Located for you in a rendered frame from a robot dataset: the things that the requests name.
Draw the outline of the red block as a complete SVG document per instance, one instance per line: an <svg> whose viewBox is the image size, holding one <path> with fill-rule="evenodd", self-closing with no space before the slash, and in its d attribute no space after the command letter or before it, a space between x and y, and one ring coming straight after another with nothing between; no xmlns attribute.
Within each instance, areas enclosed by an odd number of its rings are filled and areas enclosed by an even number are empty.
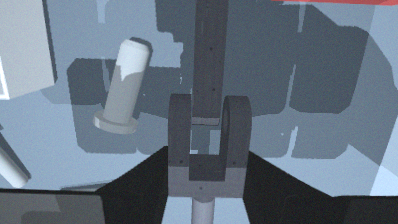
<svg viewBox="0 0 398 224"><path fill-rule="evenodd" d="M297 2L323 2L323 3L346 3L367 5L398 5L398 0L271 0L271 1L297 1Z"/></svg>

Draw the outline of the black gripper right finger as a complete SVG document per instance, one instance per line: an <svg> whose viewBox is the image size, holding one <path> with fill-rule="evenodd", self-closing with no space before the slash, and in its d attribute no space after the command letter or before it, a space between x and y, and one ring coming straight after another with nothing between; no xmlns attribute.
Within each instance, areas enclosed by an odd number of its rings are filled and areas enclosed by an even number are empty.
<svg viewBox="0 0 398 224"><path fill-rule="evenodd" d="M332 197L250 150L242 199L250 224L398 224L398 196Z"/></svg>

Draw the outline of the dark grey flat bar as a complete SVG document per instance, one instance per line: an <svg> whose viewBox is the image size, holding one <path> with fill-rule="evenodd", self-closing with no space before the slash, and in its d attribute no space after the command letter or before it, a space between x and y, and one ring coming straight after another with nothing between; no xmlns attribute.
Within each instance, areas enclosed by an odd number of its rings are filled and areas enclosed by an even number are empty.
<svg viewBox="0 0 398 224"><path fill-rule="evenodd" d="M196 0L192 125L219 125L228 5Z"/></svg>

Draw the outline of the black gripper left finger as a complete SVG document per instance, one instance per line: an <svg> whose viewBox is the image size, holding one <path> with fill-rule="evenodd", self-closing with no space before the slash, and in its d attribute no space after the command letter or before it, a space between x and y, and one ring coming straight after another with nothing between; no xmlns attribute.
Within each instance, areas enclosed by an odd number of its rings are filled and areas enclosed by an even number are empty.
<svg viewBox="0 0 398 224"><path fill-rule="evenodd" d="M168 146L95 191L0 188L0 224L162 224Z"/></svg>

